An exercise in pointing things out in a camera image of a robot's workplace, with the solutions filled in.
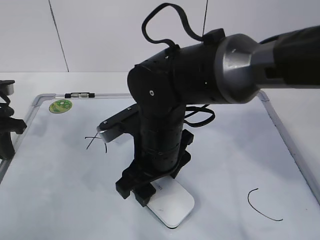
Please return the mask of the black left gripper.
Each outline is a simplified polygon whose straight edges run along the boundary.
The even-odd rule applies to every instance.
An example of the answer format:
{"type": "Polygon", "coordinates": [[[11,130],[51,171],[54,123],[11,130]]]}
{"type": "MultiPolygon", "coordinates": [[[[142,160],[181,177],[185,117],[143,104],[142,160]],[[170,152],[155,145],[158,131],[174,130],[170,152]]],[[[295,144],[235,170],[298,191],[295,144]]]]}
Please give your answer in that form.
{"type": "Polygon", "coordinates": [[[22,135],[27,125],[23,119],[12,118],[9,113],[0,112],[0,159],[12,160],[15,155],[11,133],[22,135]]]}

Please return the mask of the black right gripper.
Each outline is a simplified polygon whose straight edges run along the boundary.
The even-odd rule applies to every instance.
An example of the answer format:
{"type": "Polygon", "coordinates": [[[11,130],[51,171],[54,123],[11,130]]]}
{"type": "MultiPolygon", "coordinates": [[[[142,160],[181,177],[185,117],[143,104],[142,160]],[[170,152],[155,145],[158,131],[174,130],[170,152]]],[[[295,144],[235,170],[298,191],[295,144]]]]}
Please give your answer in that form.
{"type": "Polygon", "coordinates": [[[117,192],[126,199],[132,191],[135,200],[146,207],[156,193],[151,182],[165,176],[175,179],[191,160],[186,149],[193,140],[194,135],[182,128],[142,129],[133,137],[134,159],[115,183],[117,192]]]}

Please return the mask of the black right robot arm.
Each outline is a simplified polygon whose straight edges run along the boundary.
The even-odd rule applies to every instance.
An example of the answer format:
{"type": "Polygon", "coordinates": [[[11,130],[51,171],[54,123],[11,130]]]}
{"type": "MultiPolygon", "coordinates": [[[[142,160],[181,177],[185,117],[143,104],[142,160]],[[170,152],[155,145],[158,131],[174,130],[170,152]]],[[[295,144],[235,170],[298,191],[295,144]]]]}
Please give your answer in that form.
{"type": "Polygon", "coordinates": [[[245,104],[261,89],[320,86],[320,28],[308,27],[256,42],[244,34],[207,33],[202,43],[168,48],[137,64],[127,76],[137,103],[131,131],[134,159],[116,182],[117,192],[134,193],[145,206],[151,183],[175,178],[191,156],[193,135],[183,128],[187,111],[210,104],[245,104]]]}

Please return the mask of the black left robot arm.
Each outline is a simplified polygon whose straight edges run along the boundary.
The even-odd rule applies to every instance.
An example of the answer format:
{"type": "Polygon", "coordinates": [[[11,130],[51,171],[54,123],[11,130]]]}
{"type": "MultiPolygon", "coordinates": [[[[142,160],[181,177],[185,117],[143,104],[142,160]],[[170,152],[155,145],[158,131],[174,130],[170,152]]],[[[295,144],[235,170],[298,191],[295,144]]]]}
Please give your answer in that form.
{"type": "Polygon", "coordinates": [[[11,133],[22,135],[27,128],[23,119],[12,118],[15,111],[10,107],[8,96],[14,93],[14,80],[0,81],[0,159],[10,161],[15,155],[11,133]]]}

